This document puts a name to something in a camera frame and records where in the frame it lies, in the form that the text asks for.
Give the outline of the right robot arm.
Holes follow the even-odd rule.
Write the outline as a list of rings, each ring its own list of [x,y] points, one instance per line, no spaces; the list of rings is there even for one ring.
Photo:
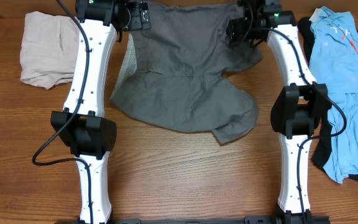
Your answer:
[[[248,41],[254,48],[266,42],[280,72],[283,88],[270,112],[272,129],[281,147],[281,187],[276,214],[245,217],[245,223],[319,223],[308,198],[308,159],[314,131],[331,108],[326,85],[317,83],[308,69],[292,11],[279,1],[239,0],[243,16],[226,28],[231,46]]]

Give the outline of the grey shorts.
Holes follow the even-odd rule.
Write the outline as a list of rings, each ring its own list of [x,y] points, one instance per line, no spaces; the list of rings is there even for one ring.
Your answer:
[[[110,102],[131,118],[183,133],[210,131],[224,144],[254,128],[259,109],[224,72],[261,61],[248,43],[230,46],[226,28],[237,4],[148,4],[151,28],[129,34]]]

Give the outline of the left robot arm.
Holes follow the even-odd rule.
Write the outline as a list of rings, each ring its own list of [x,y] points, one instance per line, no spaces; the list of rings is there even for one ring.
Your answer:
[[[104,117],[104,87],[115,42],[122,33],[151,28],[145,1],[77,1],[78,54],[70,92],[51,124],[70,148],[80,175],[78,223],[111,223],[108,157],[115,142],[115,122]]]

